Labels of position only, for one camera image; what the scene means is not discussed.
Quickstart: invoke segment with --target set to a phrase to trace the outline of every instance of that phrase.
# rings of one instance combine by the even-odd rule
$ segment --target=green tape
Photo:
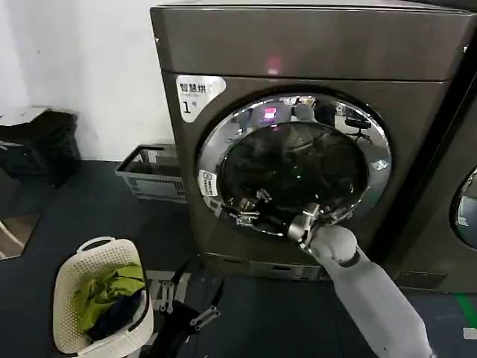
[[[477,329],[477,313],[470,299],[463,293],[457,293],[455,294],[455,297],[457,298],[457,302],[467,320],[469,328]]]

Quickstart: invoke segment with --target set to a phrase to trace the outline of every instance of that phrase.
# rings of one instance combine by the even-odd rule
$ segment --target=plastic basket
[[[139,145],[116,169],[140,199],[186,203],[186,193],[173,145]]]
[[[86,249],[96,242],[103,245]],[[88,280],[128,264],[141,265],[134,244],[126,239],[99,237],[85,242],[62,264],[54,287],[53,338],[57,349],[69,357],[122,358],[141,348],[154,328],[153,305],[147,288],[133,323],[119,332],[91,343],[78,330],[78,315],[73,305],[76,291]]]

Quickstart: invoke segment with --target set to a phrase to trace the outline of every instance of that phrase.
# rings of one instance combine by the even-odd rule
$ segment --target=white wall
[[[8,107],[28,104],[28,94],[23,81],[9,19],[4,3],[0,1],[0,115]]]
[[[6,51],[8,66],[18,66],[13,79],[3,79],[10,70],[0,72],[7,83],[0,107],[28,102],[78,111],[84,159],[123,160],[139,143],[172,142],[149,17],[158,2],[0,0],[10,24],[6,32],[0,27],[2,57]]]

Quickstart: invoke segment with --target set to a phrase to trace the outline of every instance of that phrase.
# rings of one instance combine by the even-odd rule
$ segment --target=gray plastic crate
[[[116,169],[139,199],[186,203],[173,145],[139,145]]]

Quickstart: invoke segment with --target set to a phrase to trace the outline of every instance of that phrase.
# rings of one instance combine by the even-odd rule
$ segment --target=washing machine door
[[[310,204],[321,225],[362,215],[391,173],[379,123],[370,108],[323,93],[274,95],[234,110],[198,155],[204,202],[219,218],[279,236]]]
[[[477,249],[477,168],[456,192],[451,205],[450,222],[459,239]]]

